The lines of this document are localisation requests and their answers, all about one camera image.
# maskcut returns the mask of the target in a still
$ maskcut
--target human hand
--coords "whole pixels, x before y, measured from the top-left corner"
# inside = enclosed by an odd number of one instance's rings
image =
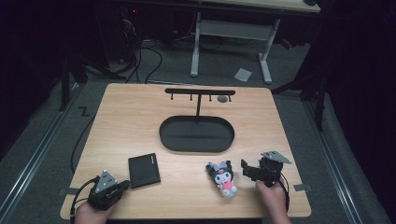
[[[99,211],[92,208],[87,202],[82,203],[76,212],[75,223],[76,224],[105,224],[110,214],[116,207],[113,204],[106,211]]]
[[[278,182],[276,182],[271,188],[268,188],[261,181],[256,181],[256,189],[260,193],[262,204],[267,209],[268,217],[271,223],[291,223],[285,205],[285,191]]]

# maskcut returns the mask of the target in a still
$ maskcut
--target gray carpet floor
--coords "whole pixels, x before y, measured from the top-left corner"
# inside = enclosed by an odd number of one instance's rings
[[[273,45],[268,57],[268,64],[273,83],[263,82],[257,53],[263,42],[244,42],[229,39],[226,43],[206,43],[201,50],[200,74],[190,77],[192,45],[190,41],[179,41],[172,48],[156,42],[145,42],[142,49],[142,61],[137,76],[130,83],[143,83],[160,62],[160,67],[149,78],[149,83],[173,82],[194,85],[247,86],[274,89],[292,81],[309,50],[309,46],[284,49]],[[252,72],[247,82],[234,77],[239,68]],[[101,102],[106,85],[122,82],[103,76],[89,75],[86,85],[73,91],[73,102],[65,112],[59,112],[61,106],[61,85],[52,91],[51,97],[33,114],[28,127],[19,140],[0,163],[3,180],[0,187],[0,202],[7,200],[8,194],[23,174],[29,160],[35,155],[36,149],[42,146],[42,139],[52,122],[62,116],[62,122],[46,145],[43,160],[37,163],[28,179],[28,185],[22,190],[21,197],[16,200],[15,207],[2,212],[9,215],[4,223],[68,223],[62,220],[61,210],[64,194],[73,177],[71,160],[76,166],[78,158],[89,134],[91,119]],[[312,207],[312,215],[304,218],[293,218],[293,223],[390,223],[386,213],[376,200],[375,194],[350,151],[342,130],[332,111],[331,100],[326,98],[326,109],[323,117],[323,133],[319,133],[309,108],[315,102],[301,102],[298,91],[285,91],[275,95],[276,106],[285,128],[286,135],[293,151],[295,162],[301,178],[311,187],[306,194]],[[351,221],[350,215],[340,199],[336,183],[332,177],[326,155],[323,153],[323,139],[331,150],[337,168],[343,175],[347,190],[356,205],[360,220]],[[71,159],[74,148],[76,154]],[[148,223],[149,221],[133,220],[125,223]],[[267,223],[263,220],[162,220],[160,223]]]

